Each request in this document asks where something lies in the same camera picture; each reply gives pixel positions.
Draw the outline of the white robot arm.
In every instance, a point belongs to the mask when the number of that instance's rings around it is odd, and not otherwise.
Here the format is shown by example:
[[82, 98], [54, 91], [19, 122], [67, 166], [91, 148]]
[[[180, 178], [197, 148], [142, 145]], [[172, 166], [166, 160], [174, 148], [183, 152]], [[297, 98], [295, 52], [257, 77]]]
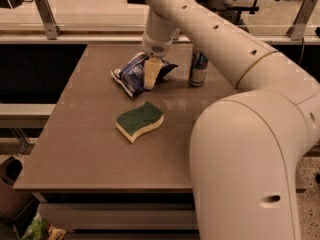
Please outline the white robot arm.
[[180, 29], [237, 94], [194, 124], [190, 171], [201, 240], [301, 240], [298, 161], [320, 138], [318, 82], [196, 0], [145, 0], [143, 45], [163, 56]]

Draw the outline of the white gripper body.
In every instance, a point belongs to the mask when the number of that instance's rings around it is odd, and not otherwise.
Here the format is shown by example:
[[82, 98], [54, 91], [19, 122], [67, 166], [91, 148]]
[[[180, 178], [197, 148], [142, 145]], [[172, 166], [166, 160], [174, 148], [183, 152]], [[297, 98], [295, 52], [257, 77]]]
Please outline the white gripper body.
[[142, 46], [148, 56], [164, 57], [167, 55], [173, 40], [158, 41], [152, 38], [147, 32], [142, 35]]

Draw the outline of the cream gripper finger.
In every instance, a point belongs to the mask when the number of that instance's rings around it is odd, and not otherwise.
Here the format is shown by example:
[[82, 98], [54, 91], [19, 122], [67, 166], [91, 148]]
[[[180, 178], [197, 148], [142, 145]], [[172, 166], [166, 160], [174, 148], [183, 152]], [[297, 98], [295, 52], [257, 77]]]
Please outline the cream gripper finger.
[[154, 87], [162, 66], [163, 62], [158, 57], [150, 57], [144, 62], [144, 88], [146, 90]]

